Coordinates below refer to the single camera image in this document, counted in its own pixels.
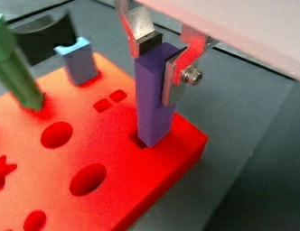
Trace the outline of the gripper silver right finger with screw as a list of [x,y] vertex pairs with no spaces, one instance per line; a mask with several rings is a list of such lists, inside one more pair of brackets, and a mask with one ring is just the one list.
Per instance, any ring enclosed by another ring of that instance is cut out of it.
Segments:
[[197,62],[205,51],[218,44],[216,39],[186,24],[181,28],[181,41],[186,47],[167,59],[165,68],[162,104],[169,107],[177,105],[186,85],[196,86],[201,82],[204,73]]

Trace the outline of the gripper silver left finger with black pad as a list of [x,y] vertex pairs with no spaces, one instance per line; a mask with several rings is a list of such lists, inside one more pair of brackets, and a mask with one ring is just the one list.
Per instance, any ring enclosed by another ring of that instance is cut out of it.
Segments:
[[134,0],[114,0],[115,10],[127,34],[131,56],[138,58],[162,43],[150,10]]

